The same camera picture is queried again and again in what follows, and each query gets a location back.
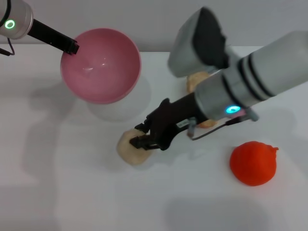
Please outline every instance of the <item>glowing green light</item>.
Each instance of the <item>glowing green light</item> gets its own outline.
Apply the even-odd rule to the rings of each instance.
[[[240,111],[240,109],[241,108],[239,106],[230,106],[226,109],[226,113],[233,114],[233,113]]]
[[[5,23],[5,28],[7,28],[7,29],[12,29],[14,26],[15,26],[14,20],[8,20]]]

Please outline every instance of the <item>robotic arm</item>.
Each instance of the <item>robotic arm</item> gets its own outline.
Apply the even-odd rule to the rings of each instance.
[[[136,148],[166,150],[173,138],[188,130],[192,138],[196,124],[219,120],[240,109],[246,115],[228,121],[231,125],[258,116],[251,106],[308,80],[308,32],[296,31],[251,53],[230,61],[235,54],[225,45],[218,21],[202,8],[180,29],[168,66],[173,75],[184,77],[199,71],[221,69],[201,82],[194,93],[174,103],[169,99],[135,128],[146,135],[130,143]]]
[[[30,35],[68,54],[79,49],[75,40],[34,19],[31,7],[23,0],[0,0],[0,35],[9,39]],[[3,49],[0,53],[10,55]]]

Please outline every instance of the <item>pink bowl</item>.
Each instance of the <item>pink bowl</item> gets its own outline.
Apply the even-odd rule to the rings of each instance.
[[[89,30],[76,38],[76,55],[63,53],[62,78],[78,97],[107,104],[123,99],[136,85],[141,59],[135,43],[107,28]]]

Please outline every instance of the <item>glowing blue light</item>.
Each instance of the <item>glowing blue light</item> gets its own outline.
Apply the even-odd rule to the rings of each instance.
[[[233,113],[237,113],[238,111],[240,111],[241,108],[239,106],[230,106],[226,109],[226,113],[228,114],[233,114]]]

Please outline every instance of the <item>black stripe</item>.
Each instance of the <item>black stripe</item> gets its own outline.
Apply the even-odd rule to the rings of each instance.
[[[246,84],[248,90],[250,91],[250,93],[253,95],[253,97],[255,97],[257,100],[259,101],[265,101],[265,99],[263,99],[261,96],[259,96],[255,90],[251,87],[248,79],[247,79],[247,76],[245,74],[245,71],[244,71],[244,67],[243,67],[243,64],[244,64],[244,58],[242,58],[238,63],[237,63],[237,69],[239,70],[240,72],[240,76],[242,77],[243,79],[243,82]]]
[[[230,86],[228,84],[228,82],[226,81],[226,78],[224,75],[222,75],[222,84],[225,87],[226,92],[228,93],[228,95],[230,96],[231,100],[237,105],[240,106],[243,109],[248,108],[247,106],[245,106],[244,104],[242,104],[232,93]]]
[[[257,74],[257,72],[255,71],[255,68],[253,66],[252,63],[252,53],[248,56],[248,66],[250,69],[250,72],[252,74],[252,76],[255,78],[257,84],[259,85],[259,87],[262,89],[262,91],[269,97],[274,97],[276,96],[275,94],[272,94],[269,90],[266,89],[266,87],[262,84],[259,75]]]
[[[8,0],[5,14],[4,14],[3,18],[2,18],[1,21],[0,21],[0,27],[4,25],[4,23],[6,22],[6,20],[8,20],[8,18],[9,18],[9,16],[10,16],[10,13],[11,13],[11,6],[12,6],[11,0]]]

